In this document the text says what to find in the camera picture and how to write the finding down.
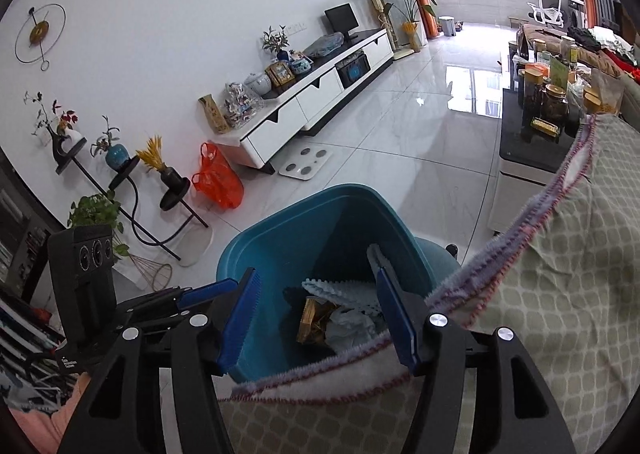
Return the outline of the white office chair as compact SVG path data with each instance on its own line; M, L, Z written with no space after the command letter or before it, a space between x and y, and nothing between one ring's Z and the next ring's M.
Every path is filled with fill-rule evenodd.
M528 6L530 7L528 16L538 24L564 27L562 0L538 0L537 3L529 3Z

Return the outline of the round gold wall clock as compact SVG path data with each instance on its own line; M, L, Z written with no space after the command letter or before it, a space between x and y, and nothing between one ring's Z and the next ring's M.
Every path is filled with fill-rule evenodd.
M48 58L58 44L66 27L66 9L58 3L31 7L18 30L14 42L14 56L23 65L39 65L46 72L51 63Z

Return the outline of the pile of clothes on sofa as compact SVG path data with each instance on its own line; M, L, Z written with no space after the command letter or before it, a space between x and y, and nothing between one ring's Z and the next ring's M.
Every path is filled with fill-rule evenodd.
M622 74L639 82L639 54L636 47L617 36L611 29L603 27L576 28L567 30L577 44L577 60L591 68L619 78Z

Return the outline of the white foam wrap sheet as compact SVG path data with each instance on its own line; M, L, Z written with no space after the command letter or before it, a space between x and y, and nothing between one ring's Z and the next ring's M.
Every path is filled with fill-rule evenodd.
M378 302L375 284L361 281L322 281L307 278L302 283L303 289L311 296L332 302L339 307L347 307L367 315L378 315L382 312Z

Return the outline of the orange plastic bag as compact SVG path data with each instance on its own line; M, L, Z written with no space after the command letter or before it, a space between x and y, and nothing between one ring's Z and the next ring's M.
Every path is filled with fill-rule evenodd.
M200 147L200 169L191 177L194 188L224 210L237 208L243 200L244 186L217 145Z

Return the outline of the white plastic bag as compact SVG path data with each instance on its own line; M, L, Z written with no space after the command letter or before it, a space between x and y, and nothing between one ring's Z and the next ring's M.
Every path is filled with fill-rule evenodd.
M387 329L381 314L367 315L347 307L339 307L329 317L324 343L336 354L362 346Z

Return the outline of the cluttered coffee table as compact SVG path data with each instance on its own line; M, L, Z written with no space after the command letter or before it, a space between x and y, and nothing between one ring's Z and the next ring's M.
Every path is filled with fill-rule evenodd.
M506 230L529 198L548 186L572 147L586 111L615 111L594 78L625 91L626 62L600 44L593 30L567 34L524 24L509 52L510 85L502 93L498 180L488 227Z

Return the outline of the potted tall green plant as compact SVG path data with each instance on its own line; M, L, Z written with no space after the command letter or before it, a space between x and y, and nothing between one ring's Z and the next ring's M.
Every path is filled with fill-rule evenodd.
M401 6L396 3L385 5L388 10L398 10L402 16L401 30L405 33L409 46L414 53L420 53L422 42L419 36L418 16L420 13L435 15L431 4L421 4L418 0L401 0Z

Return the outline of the green and brown sectional sofa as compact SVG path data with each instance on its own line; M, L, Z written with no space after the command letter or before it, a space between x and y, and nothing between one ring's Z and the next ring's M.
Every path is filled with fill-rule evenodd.
M620 115L628 125L640 131L640 85L628 74L622 74L620 82L624 84Z

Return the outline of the teal plastic trash bin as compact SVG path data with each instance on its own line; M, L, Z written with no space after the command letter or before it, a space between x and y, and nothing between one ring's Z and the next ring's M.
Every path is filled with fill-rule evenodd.
M229 375L256 382L333 356L324 344L300 344L306 279L373 283L371 245L390 260L402 288L428 296L459 269L444 247L416 237L374 189L325 189L239 233L224 249L216 278L240 279L252 267L262 292L239 361Z

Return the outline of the gold foil wrapper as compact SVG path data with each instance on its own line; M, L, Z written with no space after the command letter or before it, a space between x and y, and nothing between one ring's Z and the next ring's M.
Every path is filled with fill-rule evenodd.
M296 341L299 344L324 344L326 326L337 309L337 305L333 302L307 297L299 321Z

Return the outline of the white black tv cabinet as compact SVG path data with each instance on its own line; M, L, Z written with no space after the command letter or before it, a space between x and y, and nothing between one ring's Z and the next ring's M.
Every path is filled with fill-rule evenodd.
M345 85L338 65L357 56L366 72ZM299 134L317 134L342 108L393 64L390 40L383 29L366 30L315 62L281 92L272 91L265 106L241 128L216 134L212 141L237 165L270 173L270 159Z

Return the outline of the small white trash can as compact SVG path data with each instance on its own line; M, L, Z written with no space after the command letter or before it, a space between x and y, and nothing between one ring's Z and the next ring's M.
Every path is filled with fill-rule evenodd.
M442 34L444 36L456 35L456 21L452 16L440 16L438 21L439 27L442 28Z

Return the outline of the small black monitor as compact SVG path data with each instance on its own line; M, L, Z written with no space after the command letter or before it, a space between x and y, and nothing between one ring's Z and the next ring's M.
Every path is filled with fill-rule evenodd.
M333 31L340 32L346 41L357 38L356 34L352 34L352 30L359 26L358 20L348 3L329 8L324 14Z

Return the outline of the white bathroom scale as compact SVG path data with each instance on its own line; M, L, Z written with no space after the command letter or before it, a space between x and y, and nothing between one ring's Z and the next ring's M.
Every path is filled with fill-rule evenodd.
M299 181L310 181L332 157L326 146L305 145L288 155L278 173L282 177Z

